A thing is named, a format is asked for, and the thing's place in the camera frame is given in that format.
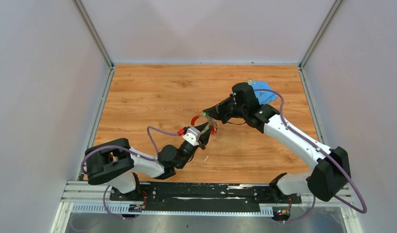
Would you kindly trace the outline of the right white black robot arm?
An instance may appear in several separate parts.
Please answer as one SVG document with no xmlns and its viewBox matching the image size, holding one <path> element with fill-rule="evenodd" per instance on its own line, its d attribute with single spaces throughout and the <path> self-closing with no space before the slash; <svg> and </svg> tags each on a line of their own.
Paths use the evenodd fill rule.
<svg viewBox="0 0 397 233">
<path fill-rule="evenodd" d="M 291 194 L 312 194 L 330 201 L 347 184 L 350 167 L 347 152 L 324 145 L 291 124 L 269 103 L 281 95 L 264 81 L 247 81 L 232 87 L 228 98 L 204 109 L 205 115 L 226 124 L 231 118 L 242 118 L 259 132 L 270 136 L 301 158 L 310 172 L 282 173 L 270 182 L 270 197 L 283 202 Z"/>
</svg>

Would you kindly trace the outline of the bunch of coloured keys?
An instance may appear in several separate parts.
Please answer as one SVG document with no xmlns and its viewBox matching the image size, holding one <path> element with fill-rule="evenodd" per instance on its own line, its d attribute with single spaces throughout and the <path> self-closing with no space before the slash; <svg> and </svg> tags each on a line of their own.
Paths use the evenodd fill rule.
<svg viewBox="0 0 397 233">
<path fill-rule="evenodd" d="M 217 126 L 216 120 L 205 112 L 203 112 L 201 114 L 201 116 L 203 116 L 207 119 L 207 125 L 204 127 L 204 131 L 211 130 L 210 134 L 217 133 L 218 126 Z"/>
</svg>

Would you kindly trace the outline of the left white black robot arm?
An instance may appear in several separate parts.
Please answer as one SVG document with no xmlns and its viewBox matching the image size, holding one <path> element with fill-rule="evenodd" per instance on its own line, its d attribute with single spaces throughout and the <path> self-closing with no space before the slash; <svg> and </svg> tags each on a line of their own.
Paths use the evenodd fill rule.
<svg viewBox="0 0 397 233">
<path fill-rule="evenodd" d="M 198 148 L 206 148 L 216 131 L 215 123 L 184 127 L 175 133 L 182 137 L 181 145 L 166 145 L 156 156 L 136 150 L 128 139 L 119 138 L 87 149 L 81 172 L 87 176 L 89 185 L 107 184 L 126 200 L 145 199 L 148 195 L 141 189 L 139 173 L 157 180 L 174 176 L 176 169 L 183 169 L 193 159 Z"/>
</svg>

